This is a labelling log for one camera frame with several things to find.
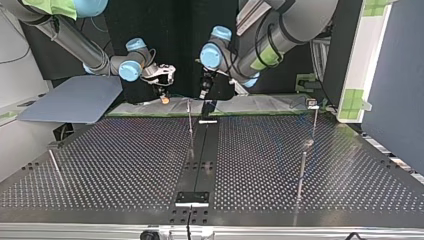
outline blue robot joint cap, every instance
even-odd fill
[[[125,61],[119,66],[119,76],[128,82],[137,80],[142,71],[141,65],[136,61]]]
[[[217,68],[221,64],[221,50],[212,43],[206,44],[200,53],[200,61],[207,68]]]
[[[231,36],[233,33],[230,29],[223,27],[223,26],[216,26],[212,30],[212,36],[215,36],[220,39],[224,39],[227,41],[231,41]]]
[[[146,43],[141,38],[134,38],[128,41],[128,43],[125,45],[128,52],[137,51],[139,49],[145,48]]]

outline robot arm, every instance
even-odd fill
[[[222,26],[213,29],[208,43],[200,53],[200,61],[206,72],[219,72],[246,87],[253,86],[262,70],[277,66],[285,53],[296,45],[309,42],[328,25],[338,0],[266,2],[269,10],[262,17],[253,46],[245,56],[237,56],[228,48],[232,37],[229,29]],[[265,21],[271,15],[273,21],[264,27]],[[249,18],[259,17],[252,14]],[[258,39],[262,30],[266,31],[265,36]]]
[[[18,0],[0,0],[0,2],[19,20],[37,27],[52,41],[79,59],[86,72],[90,74],[119,75],[129,82],[141,78],[153,85],[161,98],[165,98],[166,88],[174,82],[175,68],[168,65],[158,66],[141,38],[135,38],[127,43],[127,56],[110,58],[65,17],[46,14]]]

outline black cable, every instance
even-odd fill
[[[82,24],[81,24],[81,27],[80,27],[80,31],[81,31],[81,32],[84,30],[85,20],[87,20],[87,18],[84,18],[84,19],[82,20]]]
[[[111,43],[112,43],[112,40],[109,40],[109,41],[105,44],[105,46],[102,48],[102,49],[103,49],[103,51],[104,51],[104,50],[106,50],[107,46],[109,46],[109,44],[111,44]]]
[[[269,24],[268,25],[268,31],[267,31],[267,37],[268,37],[268,42],[272,48],[272,50],[274,51],[274,53],[277,55],[278,57],[278,62],[275,65],[269,65],[267,64],[261,57],[261,54],[259,53],[259,34],[261,32],[261,29],[263,27],[263,25],[265,24],[266,19],[270,16],[271,11],[268,11],[265,16],[262,18],[261,22],[259,23],[258,28],[256,29],[256,34],[255,34],[255,53],[256,53],[256,57],[258,58],[259,62],[262,63],[262,65],[264,65],[266,68],[276,68],[281,60],[283,59],[283,57],[280,54],[280,51],[278,51],[277,46],[274,43],[274,40],[272,39],[272,32],[271,32],[271,28],[274,26],[274,24]]]
[[[187,239],[188,240],[191,240],[191,231],[190,231],[190,221],[191,221],[191,207],[190,207],[190,211],[189,211],[189,214],[188,214],[188,220],[187,220],[187,226],[186,226],[186,228],[187,228]]]
[[[312,57],[312,64],[314,64],[314,68],[315,69],[318,69],[317,68],[317,65],[316,65],[316,63],[315,63],[315,58],[314,58],[314,51],[313,51],[313,49],[312,49],[312,42],[311,42],[311,44],[310,44],[310,48],[311,48],[311,57]],[[336,113],[338,113],[338,111],[337,111],[337,108],[336,108],[336,106],[333,104],[333,102],[331,102],[331,99],[328,97],[328,94],[327,94],[327,92],[325,91],[325,89],[324,89],[324,84],[322,83],[322,81],[321,81],[321,79],[320,79],[320,77],[318,76],[318,74],[317,74],[317,81],[319,82],[319,84],[321,85],[321,90],[324,92],[324,95],[325,95],[325,97],[328,99],[328,102],[331,104],[331,107],[334,109],[334,111],[336,112]]]
[[[17,62],[17,61],[19,61],[21,59],[24,59],[26,56],[28,56],[30,50],[31,50],[31,48],[28,47],[26,53],[24,55],[22,55],[21,57],[18,57],[18,58],[9,60],[9,61],[0,62],[0,64],[8,64],[8,63]]]
[[[6,19],[6,21],[10,24],[10,26],[13,27],[13,29],[16,31],[16,33],[18,33],[22,37],[22,39],[24,41],[26,41],[26,39],[22,35],[22,33],[19,32],[19,30],[15,27],[15,25],[13,25],[12,21],[10,21],[9,17],[7,17],[7,15],[3,12],[3,9],[0,9],[0,13],[3,15],[3,17]],[[26,56],[28,56],[28,54],[31,51],[31,47],[29,46],[28,42],[27,42],[27,45],[28,45],[28,48],[27,48],[26,52],[24,53],[24,55],[22,55],[22,56],[20,56],[18,58],[12,59],[12,60],[7,60],[7,61],[0,62],[0,64],[13,63],[13,62],[19,61],[21,59],[24,59]]]
[[[267,63],[265,63],[265,61],[262,59],[261,54],[259,53],[258,43],[259,43],[259,33],[261,32],[261,29],[262,29],[263,25],[265,24],[265,21],[268,18],[268,16],[269,16],[270,13],[271,13],[271,11],[268,11],[265,14],[265,16],[262,18],[261,22],[259,23],[258,28],[256,29],[256,34],[255,34],[255,53],[256,53],[256,57],[258,58],[259,62],[261,62],[262,65],[266,66],[267,68],[271,68],[271,66],[269,66]]]
[[[274,26],[274,24],[272,24],[272,23],[268,25],[267,35],[268,35],[269,45],[271,45],[272,50],[275,52],[275,54],[278,57],[278,59],[277,59],[278,63],[275,65],[275,66],[278,66],[278,64],[283,60],[283,56],[281,56],[280,51],[278,51],[277,46],[275,46],[274,39],[272,38],[271,29],[272,29],[273,26]]]
[[[359,234],[355,233],[355,232],[349,234],[349,236],[347,236],[346,240],[351,240],[353,237],[357,237],[359,240],[366,240],[365,238],[361,238],[361,236],[359,236]]]

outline metal rod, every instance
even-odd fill
[[[297,201],[300,201],[302,198],[302,186],[303,186],[303,177],[305,176],[305,165],[306,165],[306,152],[303,152],[302,162],[300,164],[300,178],[299,178],[299,186],[297,189]]]
[[[188,121],[189,121],[189,132],[190,137],[193,139],[193,122],[191,120],[191,99],[187,100],[187,112],[188,112]]]
[[[53,161],[54,168],[56,169],[56,171],[60,172],[60,168],[59,168],[59,165],[56,162],[56,157],[54,156],[53,150],[49,149],[49,154],[50,154],[50,157]]]
[[[312,140],[314,141],[314,144],[315,144],[315,130],[316,130],[317,121],[318,121],[318,111],[319,109],[315,109],[314,129],[312,129]]]

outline robot end effector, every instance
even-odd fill
[[[168,103],[167,87],[174,83],[175,67],[172,65],[157,65],[154,61],[156,50],[149,50],[141,38],[135,38],[126,44],[126,57],[111,58],[112,74],[119,75],[128,82],[138,79],[152,85],[163,103]]]

